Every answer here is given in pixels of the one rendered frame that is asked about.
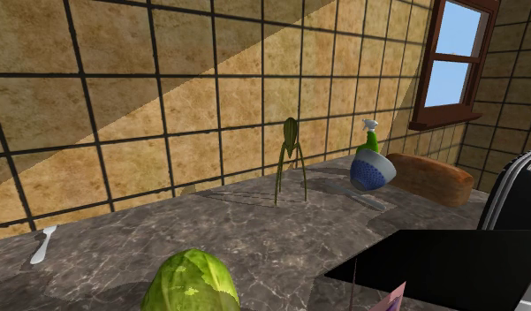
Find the white plastic spoon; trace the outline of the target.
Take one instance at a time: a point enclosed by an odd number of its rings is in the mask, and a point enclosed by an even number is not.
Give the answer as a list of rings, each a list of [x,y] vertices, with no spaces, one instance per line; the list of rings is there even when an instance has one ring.
[[[35,265],[42,262],[45,259],[47,248],[52,233],[57,229],[56,225],[52,225],[43,229],[42,233],[45,235],[41,246],[35,251],[34,255],[30,259],[30,264]]]

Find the green spray bottle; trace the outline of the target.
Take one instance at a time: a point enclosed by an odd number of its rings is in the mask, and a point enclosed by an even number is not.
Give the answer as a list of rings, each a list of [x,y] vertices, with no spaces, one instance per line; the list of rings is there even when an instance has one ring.
[[[363,123],[363,129],[367,131],[367,140],[365,143],[357,147],[356,152],[359,153],[363,149],[368,149],[378,153],[378,141],[375,133],[375,128],[377,127],[378,123],[374,119],[363,119]]]

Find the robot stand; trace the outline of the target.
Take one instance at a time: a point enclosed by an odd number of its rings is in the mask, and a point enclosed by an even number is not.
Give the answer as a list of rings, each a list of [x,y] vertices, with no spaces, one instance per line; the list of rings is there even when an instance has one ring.
[[[531,284],[531,231],[399,230],[327,272],[457,311],[514,311]]]

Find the brown framed window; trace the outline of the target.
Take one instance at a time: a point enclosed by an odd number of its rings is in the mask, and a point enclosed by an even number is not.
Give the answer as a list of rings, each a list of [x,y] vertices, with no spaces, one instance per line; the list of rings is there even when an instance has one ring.
[[[499,0],[434,0],[413,117],[425,131],[475,120],[472,111]]]

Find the pink card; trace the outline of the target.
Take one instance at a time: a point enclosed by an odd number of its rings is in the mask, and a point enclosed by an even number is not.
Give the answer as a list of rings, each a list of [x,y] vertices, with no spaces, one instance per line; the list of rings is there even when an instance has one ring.
[[[387,294],[383,299],[371,307],[368,311],[399,311],[406,283],[401,284],[395,290]]]

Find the green cabbage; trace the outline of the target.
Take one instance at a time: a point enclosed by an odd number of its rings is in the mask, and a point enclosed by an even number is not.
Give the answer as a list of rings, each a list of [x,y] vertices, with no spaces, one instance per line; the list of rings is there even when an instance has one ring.
[[[169,257],[158,269],[140,311],[240,311],[228,268],[196,248]]]

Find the blue and white dotted bowl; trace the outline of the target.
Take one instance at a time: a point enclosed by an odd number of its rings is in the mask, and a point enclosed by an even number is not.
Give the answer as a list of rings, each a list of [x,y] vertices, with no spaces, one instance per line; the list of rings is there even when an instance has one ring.
[[[355,155],[350,169],[350,181],[360,191],[381,188],[396,175],[396,168],[388,158],[366,148]]]

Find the grey knife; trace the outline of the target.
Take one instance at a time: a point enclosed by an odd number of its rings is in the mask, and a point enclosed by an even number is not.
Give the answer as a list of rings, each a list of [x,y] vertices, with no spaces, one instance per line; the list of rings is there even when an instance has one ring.
[[[366,203],[368,204],[369,206],[375,208],[375,209],[378,209],[380,211],[384,211],[386,210],[386,207],[381,203],[381,202],[378,202],[378,201],[374,201],[374,200],[371,200],[370,198],[368,197],[365,197],[361,194],[358,194],[354,191],[351,191],[349,189],[346,189],[340,185],[337,185],[336,183],[333,183],[333,182],[330,182],[328,179],[325,181],[325,184],[330,186],[330,187],[333,187],[339,191],[342,191],[346,194],[348,194],[350,197],[354,198],[356,201],[360,201],[360,202],[363,202],[363,203]]]

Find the green tripod citrus juicer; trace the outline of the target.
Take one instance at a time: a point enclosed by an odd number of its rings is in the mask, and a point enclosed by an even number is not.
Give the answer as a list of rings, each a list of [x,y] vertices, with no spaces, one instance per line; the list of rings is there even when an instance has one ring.
[[[304,200],[307,199],[307,176],[306,168],[304,162],[304,156],[302,152],[302,147],[298,138],[298,122],[294,118],[287,118],[284,121],[283,125],[283,143],[280,148],[279,159],[277,163],[277,174],[276,174],[276,184],[275,184],[275,199],[274,204],[277,205],[277,196],[282,191],[282,172],[284,165],[284,154],[287,154],[289,157],[292,156],[293,152],[297,150],[300,154],[301,167],[303,172],[303,181],[304,181]]]

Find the black appliance with silver trim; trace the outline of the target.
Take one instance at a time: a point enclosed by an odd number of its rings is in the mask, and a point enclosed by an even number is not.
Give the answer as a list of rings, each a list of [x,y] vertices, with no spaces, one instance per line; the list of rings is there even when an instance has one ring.
[[[477,229],[531,230],[531,150],[498,174]]]

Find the brown bread loaf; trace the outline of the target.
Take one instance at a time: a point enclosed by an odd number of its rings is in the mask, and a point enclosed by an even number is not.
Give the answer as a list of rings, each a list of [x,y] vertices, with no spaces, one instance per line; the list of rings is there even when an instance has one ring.
[[[397,175],[392,186],[446,207],[464,205],[472,192],[474,177],[455,166],[426,156],[388,154]]]

